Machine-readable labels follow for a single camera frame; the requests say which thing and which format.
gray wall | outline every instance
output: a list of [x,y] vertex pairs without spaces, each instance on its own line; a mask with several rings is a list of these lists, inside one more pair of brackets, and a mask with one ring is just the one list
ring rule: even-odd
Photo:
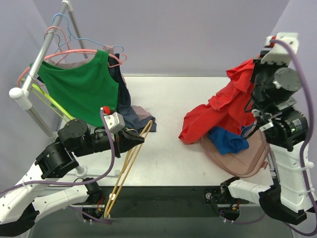
[[[317,82],[316,82],[316,38],[317,38],[317,1],[316,0],[290,0],[288,6],[280,17],[272,34],[279,31],[293,31],[299,33],[299,49],[297,56],[303,67],[311,94],[314,98],[315,108],[315,132],[309,145],[309,160],[317,164]],[[307,108],[304,94],[302,91],[296,94],[297,109],[302,111],[306,116]],[[317,170],[312,170],[312,182],[315,189],[317,188]],[[301,230],[311,232],[316,226],[315,216],[303,222],[299,227]]]
[[[61,0],[33,2],[50,25]],[[220,76],[259,53],[288,2],[73,0],[72,4],[84,37],[125,47],[125,73]]]
[[[46,25],[31,0],[2,1],[0,9],[0,190],[16,184],[30,168],[48,139],[33,120],[9,97],[21,72],[43,42]],[[34,107],[53,129],[57,118],[38,98]]]

white cable tie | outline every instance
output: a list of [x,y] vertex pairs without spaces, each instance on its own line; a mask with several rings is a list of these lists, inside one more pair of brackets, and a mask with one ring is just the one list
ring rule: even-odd
[[26,74],[31,77],[31,79],[33,80],[33,82],[36,81],[36,79],[35,79],[32,75],[30,75],[29,72],[27,72]]
[[276,164],[278,166],[281,166],[282,168],[288,170],[288,171],[293,171],[293,172],[309,170],[309,169],[312,169],[314,167],[314,163],[311,161],[308,161],[304,167],[299,167],[299,168],[292,168],[292,167],[286,166],[278,161],[276,161]]
[[280,182],[280,185],[284,188],[286,188],[287,190],[290,190],[293,193],[297,193],[297,194],[303,194],[303,193],[309,193],[309,192],[315,192],[315,189],[312,187],[310,190],[302,190],[302,191],[296,191],[292,188],[290,188],[289,186],[286,186],[284,183]]
[[28,191],[30,191],[30,188],[28,187],[28,185],[25,185],[25,183],[24,183],[24,178],[22,178],[22,185],[23,185],[23,187],[25,187]]

red cloth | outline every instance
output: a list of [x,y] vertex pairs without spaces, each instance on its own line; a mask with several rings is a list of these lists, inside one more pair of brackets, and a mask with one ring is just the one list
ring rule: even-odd
[[250,59],[226,71],[230,82],[212,96],[207,105],[199,105],[186,114],[179,139],[185,144],[194,143],[214,126],[240,134],[241,127],[255,121],[252,113],[244,112],[253,89],[250,83],[254,68],[252,61]]

dark blue cloth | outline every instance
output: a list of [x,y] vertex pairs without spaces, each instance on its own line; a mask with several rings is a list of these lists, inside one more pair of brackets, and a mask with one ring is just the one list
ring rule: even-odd
[[[117,60],[109,57],[108,62],[110,65],[118,64]],[[120,66],[108,68],[111,77],[119,84],[118,88],[118,102],[117,102],[117,111],[123,116],[125,126],[127,128],[136,129],[138,132],[141,132],[143,128],[148,124],[150,120],[153,120],[153,125],[151,127],[151,132],[157,130],[157,124],[155,123],[155,117],[148,117],[143,120],[139,120],[138,115],[135,113],[131,107],[131,97],[127,87],[124,84],[124,81],[121,76]]]
[[215,126],[208,131],[208,138],[222,155],[227,153],[238,153],[241,150],[249,148],[247,140],[242,139],[240,135],[233,134],[219,126]]

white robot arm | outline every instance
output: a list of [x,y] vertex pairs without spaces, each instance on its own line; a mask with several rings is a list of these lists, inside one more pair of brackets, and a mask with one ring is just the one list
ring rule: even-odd
[[[144,142],[144,138],[124,129],[124,120],[118,113],[106,114],[109,132],[115,134],[115,156]],[[79,167],[76,156],[83,156],[110,149],[105,128],[96,128],[90,134],[88,125],[80,119],[69,121],[58,131],[58,138],[36,158],[30,170],[14,189],[0,198],[0,236],[14,237],[24,233],[44,216],[72,204],[89,202],[96,204],[102,191],[96,181],[85,178],[82,182],[63,191],[47,196],[40,194],[69,171]]]
[[[260,56],[254,58],[251,77],[254,90],[249,103],[252,106],[249,110],[249,105],[245,107],[257,121],[247,138],[257,129],[265,133],[274,153],[278,184],[263,186],[232,178],[221,185],[227,199],[259,204],[270,217],[294,225],[306,219],[306,211],[312,211],[314,206],[312,200],[315,203],[317,199],[309,173],[314,164],[308,161],[308,146],[304,142],[309,134],[308,123],[304,115],[293,108],[296,101],[292,95],[302,88],[302,84],[298,73],[288,68],[298,49],[297,36],[297,33],[281,32],[267,37]],[[293,55],[282,45],[271,43],[272,39],[281,40]]]

